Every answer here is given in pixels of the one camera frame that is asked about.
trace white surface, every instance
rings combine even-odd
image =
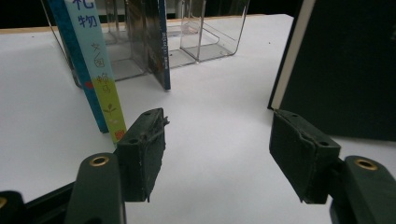
[[[331,223],[329,203],[300,203],[269,154],[268,99],[292,18],[247,17],[237,53],[117,83],[127,126],[163,107],[166,150],[151,203],[129,223]],[[334,138],[396,175],[396,143]],[[26,202],[75,180],[86,157],[114,150],[50,33],[0,35],[0,190]]]

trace dark background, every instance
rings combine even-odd
[[[248,14],[293,16],[296,5],[297,0],[250,0]],[[47,25],[40,0],[6,1],[0,7],[0,29]]]

